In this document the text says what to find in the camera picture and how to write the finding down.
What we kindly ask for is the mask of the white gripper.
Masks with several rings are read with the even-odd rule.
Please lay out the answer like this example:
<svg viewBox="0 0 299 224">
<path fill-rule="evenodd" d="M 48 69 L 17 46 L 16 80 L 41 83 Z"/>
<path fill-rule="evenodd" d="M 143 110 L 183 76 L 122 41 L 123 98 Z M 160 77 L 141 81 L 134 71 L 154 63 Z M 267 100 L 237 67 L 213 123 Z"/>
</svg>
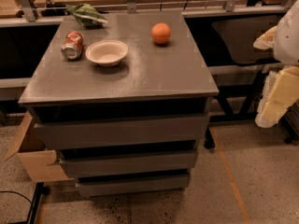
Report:
<svg viewBox="0 0 299 224">
<path fill-rule="evenodd" d="M 259 36 L 253 43 L 256 49 L 273 48 L 274 58 L 285 64 L 279 72 L 270 71 L 263 86 L 263 97 L 257 108 L 255 123 L 271 128 L 299 100 L 299 1 L 283 18 Z"/>
</svg>

